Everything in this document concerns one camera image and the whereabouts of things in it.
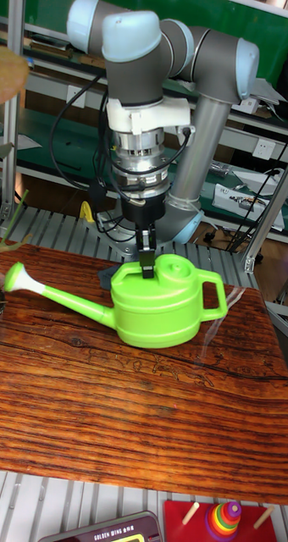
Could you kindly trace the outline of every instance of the yellow object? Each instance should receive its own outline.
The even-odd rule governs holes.
[[[0,46],[0,103],[13,98],[23,88],[29,68],[25,58]]]
[[[92,217],[90,205],[88,202],[81,203],[80,218],[84,218],[87,222],[93,224],[94,219]]]

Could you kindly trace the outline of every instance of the wooden board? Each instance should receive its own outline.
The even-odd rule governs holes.
[[[202,503],[191,520],[183,525],[182,519],[190,510],[191,504],[165,501],[163,511],[167,542],[215,542],[205,526],[205,515],[210,506],[212,505]],[[241,508],[241,521],[234,542],[277,542],[271,517],[257,530],[253,528],[264,511],[265,508],[261,506]]]
[[[0,257],[0,272],[17,260],[112,304],[97,279],[110,262],[25,246]],[[0,469],[288,504],[288,372],[259,292],[245,291],[204,358],[209,323],[150,351],[36,294],[7,298]]]

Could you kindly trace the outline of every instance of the green shelf panel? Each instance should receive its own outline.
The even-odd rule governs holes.
[[[288,19],[230,0],[113,0],[129,9],[151,9],[160,19],[178,19],[187,25],[207,26],[256,43],[260,50],[258,77],[274,86],[288,53]],[[66,32],[72,0],[27,0],[25,21]],[[0,15],[8,15],[8,0],[0,0]]]

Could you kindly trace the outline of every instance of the watering can lid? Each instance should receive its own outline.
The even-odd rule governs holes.
[[[195,294],[197,269],[182,256],[157,257],[153,279],[143,279],[139,262],[124,263],[111,280],[114,301],[130,306],[162,307],[166,303],[186,301]]]

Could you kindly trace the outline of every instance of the white paper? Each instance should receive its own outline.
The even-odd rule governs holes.
[[[0,146],[4,145],[4,137],[0,136]],[[42,147],[39,143],[36,143],[36,141],[32,140],[27,135],[18,135],[18,150],[19,151],[25,151],[27,149],[35,149],[37,147]]]
[[[272,87],[270,83],[268,83],[265,79],[259,77],[257,77],[257,79],[255,79],[254,81],[251,90],[251,96],[256,96],[261,100],[264,100],[265,102],[274,103],[275,105],[280,103],[280,101],[287,101]]]
[[[251,173],[249,171],[233,171],[233,173],[242,183],[245,183],[245,185],[256,194],[268,177],[268,175],[265,173]],[[264,188],[260,192],[260,196],[272,196],[278,184],[279,181],[277,179],[274,177],[269,177]]]

